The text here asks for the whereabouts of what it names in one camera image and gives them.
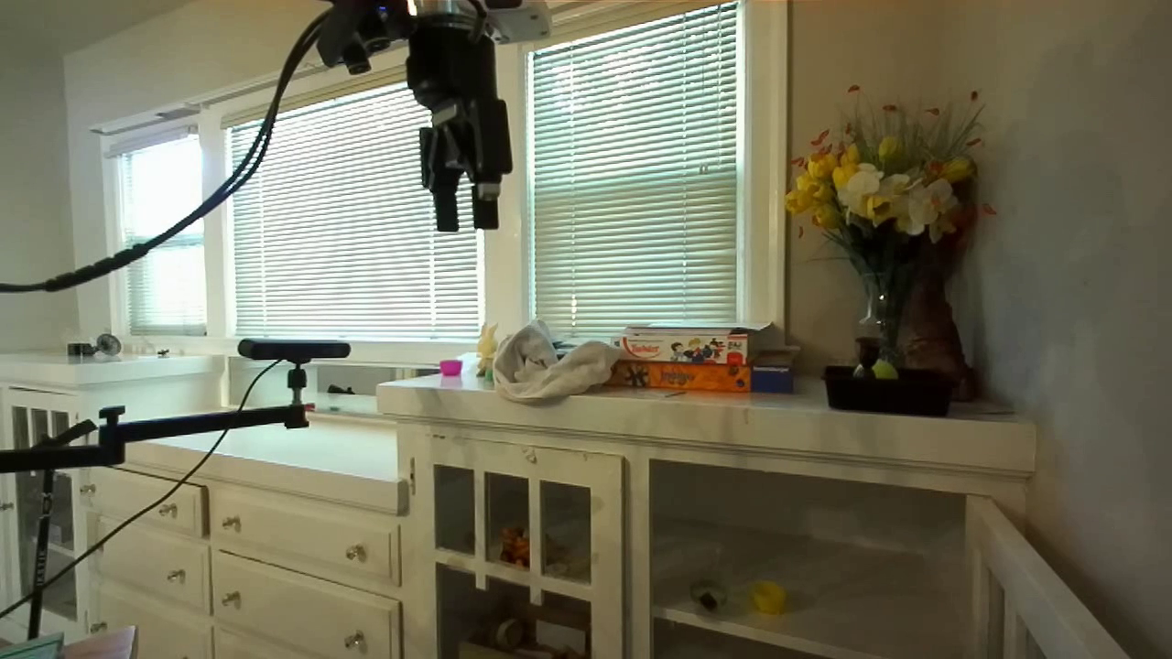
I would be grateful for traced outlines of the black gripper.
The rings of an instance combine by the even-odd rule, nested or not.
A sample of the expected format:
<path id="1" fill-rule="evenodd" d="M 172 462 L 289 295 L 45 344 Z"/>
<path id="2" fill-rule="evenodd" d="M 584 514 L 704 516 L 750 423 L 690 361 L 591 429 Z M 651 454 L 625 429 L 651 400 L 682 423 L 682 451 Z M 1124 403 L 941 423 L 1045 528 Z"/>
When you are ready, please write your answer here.
<path id="1" fill-rule="evenodd" d="M 406 84 L 432 112 L 421 130 L 421 178 L 432 189 L 435 232 L 458 232 L 458 178 L 471 182 L 471 227 L 498 232 L 514 149 L 507 102 L 493 86 L 493 44 L 449 22 L 417 22 Z"/>

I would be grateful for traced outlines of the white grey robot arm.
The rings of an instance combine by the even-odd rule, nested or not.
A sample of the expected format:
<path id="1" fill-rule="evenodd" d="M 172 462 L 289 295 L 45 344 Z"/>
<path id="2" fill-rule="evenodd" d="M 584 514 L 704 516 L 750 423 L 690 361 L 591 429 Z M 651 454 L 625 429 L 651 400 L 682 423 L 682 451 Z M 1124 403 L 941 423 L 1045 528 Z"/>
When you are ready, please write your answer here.
<path id="1" fill-rule="evenodd" d="M 493 49 L 540 40 L 551 25 L 544 0 L 328 0 L 317 32 L 325 66 L 365 74 L 376 50 L 406 44 L 406 86 L 432 112 L 417 144 L 441 232 L 458 227 L 458 182 L 468 182 L 471 227 L 498 227 L 514 149 Z"/>

